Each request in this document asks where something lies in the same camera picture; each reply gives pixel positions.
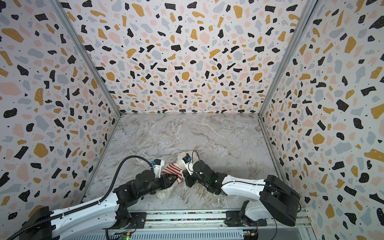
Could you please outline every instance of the patterned wall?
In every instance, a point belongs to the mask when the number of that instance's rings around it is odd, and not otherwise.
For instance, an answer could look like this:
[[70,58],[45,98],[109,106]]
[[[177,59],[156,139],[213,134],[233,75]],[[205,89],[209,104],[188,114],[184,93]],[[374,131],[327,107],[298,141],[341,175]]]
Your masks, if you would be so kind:
[[117,119],[46,1],[0,1],[0,238],[76,205]]
[[63,0],[122,112],[258,113],[306,1]]
[[318,239],[384,239],[383,12],[319,1],[262,116]]

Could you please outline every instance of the marble surface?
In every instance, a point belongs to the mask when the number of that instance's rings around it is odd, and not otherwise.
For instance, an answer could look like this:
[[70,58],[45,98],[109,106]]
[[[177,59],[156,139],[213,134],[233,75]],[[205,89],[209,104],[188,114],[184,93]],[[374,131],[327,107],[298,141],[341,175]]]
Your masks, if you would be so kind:
[[[174,163],[178,153],[196,150],[212,170],[246,179],[276,175],[256,115],[123,115],[112,142],[84,201],[102,196],[126,156],[149,161],[159,158]],[[130,159],[120,170],[114,187],[148,169],[139,159]],[[240,208],[240,196],[214,195],[200,184],[175,186],[167,200],[146,195],[130,210]]]

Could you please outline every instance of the red and white striped cloth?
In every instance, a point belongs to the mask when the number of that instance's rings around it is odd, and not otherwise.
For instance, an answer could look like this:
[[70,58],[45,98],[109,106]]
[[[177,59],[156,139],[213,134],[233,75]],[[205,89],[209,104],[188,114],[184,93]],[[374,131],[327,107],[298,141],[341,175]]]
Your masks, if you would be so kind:
[[183,179],[183,169],[177,167],[175,164],[171,163],[168,166],[166,166],[163,170],[163,173],[169,173],[169,174],[177,174],[179,177],[177,179],[178,184],[180,184]]

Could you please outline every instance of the metal bracket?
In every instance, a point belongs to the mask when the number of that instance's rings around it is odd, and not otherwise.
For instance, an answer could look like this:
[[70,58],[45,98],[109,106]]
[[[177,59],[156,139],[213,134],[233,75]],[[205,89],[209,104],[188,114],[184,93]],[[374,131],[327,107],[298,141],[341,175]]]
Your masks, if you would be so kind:
[[147,218],[146,212],[131,212],[132,219],[132,229],[143,229],[145,225],[145,221]]

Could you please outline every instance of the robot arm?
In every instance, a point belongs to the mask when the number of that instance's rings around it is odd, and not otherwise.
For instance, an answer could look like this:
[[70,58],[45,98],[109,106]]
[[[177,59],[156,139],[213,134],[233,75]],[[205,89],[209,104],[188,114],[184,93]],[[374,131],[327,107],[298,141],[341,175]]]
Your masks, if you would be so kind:
[[[161,174],[164,161],[152,162],[153,170],[144,170],[134,180],[118,186],[102,202],[103,197],[79,205],[49,211],[43,207],[23,224],[23,228],[47,220],[29,231],[20,234],[20,240],[69,240],[85,233],[102,228],[123,228],[131,223],[131,214],[127,207],[137,203],[146,194],[155,194],[157,190],[169,188],[178,178],[174,174]],[[96,205],[86,207],[94,202]]]
[[236,178],[225,173],[214,172],[198,158],[198,155],[193,157],[187,154],[183,158],[187,168],[183,171],[183,175],[188,187],[198,182],[207,191],[216,195],[240,195],[258,200],[250,203],[246,201],[243,204],[240,211],[243,215],[240,219],[247,225],[251,221],[271,217],[285,225],[295,225],[300,196],[279,178],[273,175],[259,180]]

